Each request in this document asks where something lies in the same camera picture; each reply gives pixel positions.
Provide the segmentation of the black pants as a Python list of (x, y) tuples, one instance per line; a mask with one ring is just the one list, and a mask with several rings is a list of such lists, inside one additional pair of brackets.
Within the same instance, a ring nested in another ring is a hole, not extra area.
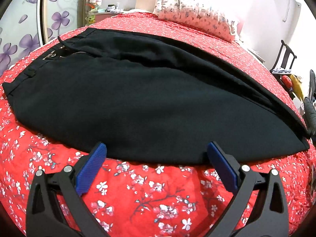
[(296, 113), (230, 63), (181, 41), (88, 28), (3, 83), (18, 122), (67, 147), (204, 164), (214, 141), (240, 162), (309, 149)]

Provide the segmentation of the red floral bedspread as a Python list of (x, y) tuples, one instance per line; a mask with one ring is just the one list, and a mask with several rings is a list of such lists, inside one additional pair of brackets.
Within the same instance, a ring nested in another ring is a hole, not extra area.
[[(127, 13), (94, 25), (183, 41), (239, 68), (287, 106), (289, 95), (252, 55), (201, 31), (158, 20), (151, 13)], [(1, 98), (1, 203), (19, 233), (25, 232), (26, 206), (37, 170), (58, 172), (82, 153), (47, 140), (17, 122)], [(205, 166), (133, 164), (106, 160), (84, 196), (96, 220), (111, 236), (202, 236), (224, 212), (232, 195), (217, 172)]]

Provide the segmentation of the yellow toy on chair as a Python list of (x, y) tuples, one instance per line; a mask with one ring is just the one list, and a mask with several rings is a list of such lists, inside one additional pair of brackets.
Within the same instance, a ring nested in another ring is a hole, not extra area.
[(304, 100), (304, 95), (301, 87), (300, 79), (296, 75), (289, 75), (291, 82), (292, 82), (292, 88), (295, 95), (298, 97), (300, 101)]

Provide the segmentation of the red item on chair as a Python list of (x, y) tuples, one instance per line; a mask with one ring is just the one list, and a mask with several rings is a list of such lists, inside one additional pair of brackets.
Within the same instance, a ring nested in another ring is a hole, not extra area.
[(291, 93), (293, 91), (293, 83), (291, 81), (291, 78), (288, 75), (282, 75), (281, 81), (286, 87), (287, 91)]

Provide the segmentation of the black wooden chair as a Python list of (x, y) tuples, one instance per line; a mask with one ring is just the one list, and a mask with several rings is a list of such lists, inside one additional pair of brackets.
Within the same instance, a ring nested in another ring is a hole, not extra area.
[(273, 67), (269, 70), (276, 81), (283, 87), (283, 89), (289, 94), (290, 98), (293, 100), (295, 98), (294, 92), (289, 93), (281, 81), (282, 75), (291, 75), (292, 66), (297, 56), (294, 54), (292, 49), (281, 40), (281, 47), (278, 52), (276, 61)]

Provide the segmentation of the wardrobe with purple flowers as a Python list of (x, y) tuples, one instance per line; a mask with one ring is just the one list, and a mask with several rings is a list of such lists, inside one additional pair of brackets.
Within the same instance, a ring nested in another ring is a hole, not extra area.
[(1, 73), (83, 25), (84, 0), (11, 0), (1, 14)]

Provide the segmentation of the left nightstand with clutter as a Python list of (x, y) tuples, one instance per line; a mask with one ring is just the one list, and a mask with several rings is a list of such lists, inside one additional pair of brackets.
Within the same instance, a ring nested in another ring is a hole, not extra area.
[(88, 12), (88, 16), (87, 16), (87, 24), (91, 25), (91, 24), (100, 22), (104, 19), (111, 18), (111, 17), (114, 17), (118, 14), (123, 13), (122, 9), (117, 9), (117, 5), (118, 5), (118, 3), (116, 5), (113, 4), (112, 6), (109, 6), (105, 9), (92, 9), (92, 10), (90, 10), (90, 12)]

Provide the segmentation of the floral white pillow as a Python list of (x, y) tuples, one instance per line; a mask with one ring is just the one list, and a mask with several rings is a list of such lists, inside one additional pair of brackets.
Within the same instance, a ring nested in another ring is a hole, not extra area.
[(161, 20), (197, 28), (230, 43), (236, 39), (236, 20), (201, 0), (156, 0), (153, 13)]

